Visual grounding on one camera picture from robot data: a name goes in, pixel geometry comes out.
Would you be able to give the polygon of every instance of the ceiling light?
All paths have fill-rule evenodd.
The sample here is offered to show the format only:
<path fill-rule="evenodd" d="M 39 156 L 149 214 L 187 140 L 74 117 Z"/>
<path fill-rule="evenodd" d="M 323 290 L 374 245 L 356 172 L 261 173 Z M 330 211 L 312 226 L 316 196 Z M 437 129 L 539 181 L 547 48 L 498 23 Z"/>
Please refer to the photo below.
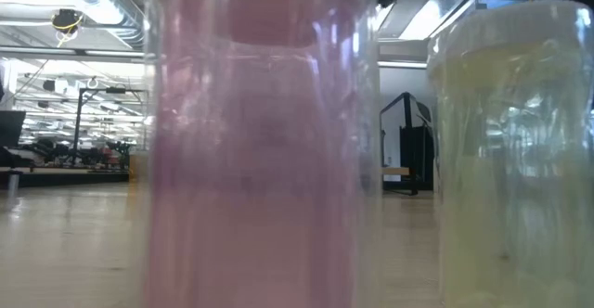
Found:
<path fill-rule="evenodd" d="M 51 21 L 44 19 L 2 19 L 0 20 L 2 26 L 49 26 Z"/>
<path fill-rule="evenodd" d="M 427 63 L 424 62 L 380 61 L 378 66 L 381 68 L 427 69 Z"/>
<path fill-rule="evenodd" d="M 427 38 L 432 30 L 439 25 L 441 16 L 439 4 L 435 0 L 429 0 L 400 34 L 399 39 L 422 40 Z"/>
<path fill-rule="evenodd" d="M 110 109 L 110 110 L 120 110 L 120 106 L 117 104 L 101 103 L 101 104 L 99 104 L 99 106 L 101 108 Z"/>
<path fill-rule="evenodd" d="M 446 20 L 440 27 L 437 28 L 431 35 L 430 38 L 433 38 L 439 32 L 443 31 L 450 25 L 452 25 L 456 20 L 458 20 L 464 13 L 471 7 L 474 6 L 474 0 L 468 0 L 466 3 L 458 10 L 455 14 L 452 15 L 448 20 Z"/>
<path fill-rule="evenodd" d="M 89 94 L 88 92 L 85 92 L 84 95 L 87 96 L 87 97 L 93 96 L 93 95 Z M 93 96 L 93 99 L 94 100 L 98 100 L 98 101 L 104 101 L 105 100 L 105 98 L 103 98 L 101 96 L 97 96 L 97 95 Z"/>
<path fill-rule="evenodd" d="M 377 15 L 373 20 L 373 29 L 375 31 L 381 28 L 381 25 L 383 25 L 383 22 L 386 21 L 386 18 L 388 18 L 388 15 L 390 15 L 390 11 L 392 11 L 393 7 L 394 3 L 390 4 L 387 7 L 381 7 L 380 5 L 376 6 L 375 10 Z"/>
<path fill-rule="evenodd" d="M 117 127 L 121 127 L 121 128 L 124 128 L 124 127 L 136 127 L 136 125 L 134 123 L 130 123 L 130 122 L 116 122 L 113 125 L 114 126 L 117 126 Z"/>
<path fill-rule="evenodd" d="M 80 126 L 84 126 L 84 127 L 98 127 L 101 124 L 99 122 L 81 122 Z"/>
<path fill-rule="evenodd" d="M 124 111 L 126 111 L 128 113 L 132 113 L 137 116 L 142 115 L 142 113 L 138 112 L 137 110 L 133 110 L 133 109 L 125 108 L 125 107 L 120 107 L 120 109 L 123 109 Z"/>
<path fill-rule="evenodd" d="M 132 128 L 128 127 L 128 126 L 122 126 L 122 127 L 121 126 L 113 126 L 113 127 L 114 128 L 118 128 L 119 127 L 121 130 L 126 131 L 126 132 L 131 132 L 131 133 L 134 132 L 134 130 Z"/>
<path fill-rule="evenodd" d="M 155 122 L 155 117 L 148 116 L 143 123 L 147 126 L 152 125 Z"/>
<path fill-rule="evenodd" d="M 56 112 L 27 112 L 29 116 L 35 117 L 58 117 L 64 119 L 76 119 L 76 113 L 56 113 Z M 128 116 L 128 115 L 118 115 L 118 114 L 90 114 L 90 113 L 83 113 L 81 114 L 82 119 L 94 119 L 94 118 L 107 118 L 107 119 L 118 119 L 122 122 L 143 122 L 145 120 L 144 117 L 138 116 Z"/>

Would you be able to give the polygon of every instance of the ceiling pipe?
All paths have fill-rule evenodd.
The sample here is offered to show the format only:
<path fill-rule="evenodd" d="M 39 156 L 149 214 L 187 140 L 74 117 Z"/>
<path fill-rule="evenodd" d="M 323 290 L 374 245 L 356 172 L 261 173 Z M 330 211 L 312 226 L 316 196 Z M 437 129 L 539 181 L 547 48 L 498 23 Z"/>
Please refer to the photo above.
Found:
<path fill-rule="evenodd" d="M 52 22 L 48 19 L 23 19 L 0 17 L 0 26 L 49 26 Z"/>
<path fill-rule="evenodd" d="M 82 0 L 88 8 L 84 13 L 98 23 L 107 23 L 104 18 L 116 19 L 103 27 L 135 50 L 143 48 L 144 31 L 142 10 L 132 0 Z"/>

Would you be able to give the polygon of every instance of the exposed ductwork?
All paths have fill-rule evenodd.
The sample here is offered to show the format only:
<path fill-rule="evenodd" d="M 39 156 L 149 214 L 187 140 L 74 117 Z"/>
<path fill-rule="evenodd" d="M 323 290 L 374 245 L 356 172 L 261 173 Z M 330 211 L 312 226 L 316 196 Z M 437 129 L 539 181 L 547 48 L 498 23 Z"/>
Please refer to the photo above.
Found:
<path fill-rule="evenodd" d="M 135 50 L 143 47 L 142 10 L 132 0 L 82 0 L 88 6 L 84 13 L 96 22 L 113 24 L 113 35 Z"/>

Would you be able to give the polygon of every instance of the fluorescent light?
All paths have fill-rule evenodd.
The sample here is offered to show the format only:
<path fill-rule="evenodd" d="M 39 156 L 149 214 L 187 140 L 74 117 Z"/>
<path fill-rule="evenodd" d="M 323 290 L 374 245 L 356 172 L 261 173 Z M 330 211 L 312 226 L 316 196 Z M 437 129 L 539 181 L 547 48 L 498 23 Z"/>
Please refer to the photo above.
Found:
<path fill-rule="evenodd" d="M 399 39 L 422 40 L 427 38 L 432 29 L 439 25 L 441 16 L 437 1 L 429 0 L 400 34 Z"/>
<path fill-rule="evenodd" d="M 116 127 L 125 128 L 125 127 L 138 127 L 137 125 L 130 123 L 130 122 L 115 122 L 113 124 Z"/>
<path fill-rule="evenodd" d="M 87 50 L 86 55 L 100 56 L 100 57 L 126 57 L 126 58 L 143 58 L 145 56 L 145 54 L 143 52 L 98 51 L 98 50 Z"/>
<path fill-rule="evenodd" d="M 56 113 L 56 112 L 27 112 L 29 116 L 36 116 L 36 117 L 58 117 L 58 118 L 66 118 L 66 119 L 76 119 L 76 113 Z M 128 115 L 118 115 L 118 114 L 90 114 L 90 113 L 83 113 L 81 114 L 82 119 L 118 119 L 123 122 L 143 122 L 145 120 L 144 117 L 138 116 L 128 116 Z"/>
<path fill-rule="evenodd" d="M 91 94 L 89 94 L 87 92 L 85 92 L 84 95 L 87 96 L 87 97 L 93 96 L 93 95 L 91 95 Z M 105 98 L 103 98 L 101 96 L 97 96 L 97 95 L 93 96 L 93 99 L 94 100 L 97 100 L 97 101 L 104 101 L 105 100 Z"/>
<path fill-rule="evenodd" d="M 99 122 L 81 122 L 80 125 L 84 127 L 99 127 L 101 124 Z"/>
<path fill-rule="evenodd" d="M 143 123 L 144 123 L 145 125 L 152 125 L 154 122 L 155 122 L 155 117 L 152 117 L 152 116 L 148 116 L 148 117 L 147 117 L 147 118 L 146 118 L 146 119 L 143 121 Z"/>
<path fill-rule="evenodd" d="M 380 61 L 378 66 L 381 68 L 427 69 L 427 63 L 424 62 Z"/>
<path fill-rule="evenodd" d="M 51 24 L 51 21 L 39 19 L 0 19 L 2 26 L 49 26 Z"/>
<path fill-rule="evenodd" d="M 118 125 L 113 125 L 114 128 L 120 128 L 121 130 L 125 131 L 125 132 L 130 132 L 130 133 L 134 133 L 135 130 L 128 127 L 128 126 L 118 126 Z"/>
<path fill-rule="evenodd" d="M 129 109 L 129 108 L 125 108 L 125 107 L 120 107 L 120 109 L 123 109 L 124 111 L 128 112 L 128 113 L 132 113 L 135 115 L 142 115 L 142 113 L 138 112 L 137 110 L 133 110 L 133 109 Z"/>
<path fill-rule="evenodd" d="M 112 103 L 101 103 L 99 104 L 100 107 L 105 108 L 105 109 L 111 109 L 111 110 L 120 110 L 120 106 L 117 104 L 112 104 Z"/>
<path fill-rule="evenodd" d="M 474 0 L 468 0 L 466 3 L 458 10 L 455 14 L 452 15 L 448 20 L 446 20 L 440 27 L 437 28 L 429 37 L 433 38 L 439 32 L 443 31 L 450 25 L 452 25 L 456 20 L 458 20 L 462 15 L 471 7 L 474 6 Z"/>

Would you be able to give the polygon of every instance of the ceiling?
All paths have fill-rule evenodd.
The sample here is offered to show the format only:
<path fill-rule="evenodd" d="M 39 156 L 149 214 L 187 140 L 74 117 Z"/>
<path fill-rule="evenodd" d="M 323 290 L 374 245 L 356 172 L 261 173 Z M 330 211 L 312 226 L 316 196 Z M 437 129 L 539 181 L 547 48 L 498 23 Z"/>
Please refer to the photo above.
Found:
<path fill-rule="evenodd" d="M 145 0 L 132 0 L 140 9 L 144 9 Z M 381 44 L 381 58 L 389 60 L 404 60 L 423 62 L 426 59 L 426 38 L 443 28 L 443 24 L 452 19 L 463 17 L 461 8 L 469 0 L 398 0 L 395 5 L 381 10 L 382 16 L 377 19 L 379 39 Z M 48 22 L 57 9 L 63 7 L 76 8 L 77 0 L 0 0 L 0 45 L 56 47 L 60 44 L 61 35 L 49 26 Z M 41 26 L 22 26 L 18 20 L 34 24 L 34 21 L 45 22 Z M 85 27 L 78 32 L 74 40 L 63 42 L 63 48 L 97 49 L 130 51 L 132 48 L 112 31 L 96 29 L 92 26 Z M 78 102 L 78 88 L 86 87 L 90 80 L 97 80 L 97 88 L 109 86 L 126 87 L 127 89 L 147 90 L 143 79 L 144 67 L 142 64 L 108 63 L 94 61 L 63 61 L 44 58 L 10 59 L 10 64 L 19 75 L 18 89 L 26 85 L 17 96 L 17 109 L 26 109 L 30 114 L 27 125 L 33 126 L 31 131 L 44 130 L 40 125 L 47 122 L 61 120 L 59 128 L 68 130 L 72 121 L 72 114 L 76 112 Z M 25 77 L 27 73 L 34 75 L 40 70 L 34 80 Z M 387 70 L 381 74 L 381 90 L 386 96 L 397 96 L 409 91 L 421 101 L 432 100 L 433 92 L 429 88 L 423 71 Z M 62 86 L 61 93 L 49 93 L 43 89 L 47 80 L 59 79 Z M 126 95 L 98 95 L 89 100 L 83 108 L 84 123 L 99 123 L 99 126 L 90 125 L 88 132 L 97 132 L 98 129 L 108 129 L 110 134 L 105 135 L 131 135 L 130 129 L 141 137 L 143 135 L 142 117 L 146 114 L 145 104 L 147 98 L 138 98 L 134 94 Z M 49 102 L 48 108 L 40 108 L 38 102 Z M 107 102 L 117 102 L 118 109 L 106 108 Z M 48 132 L 56 130 L 51 124 Z M 61 134 L 59 137 L 70 137 Z"/>

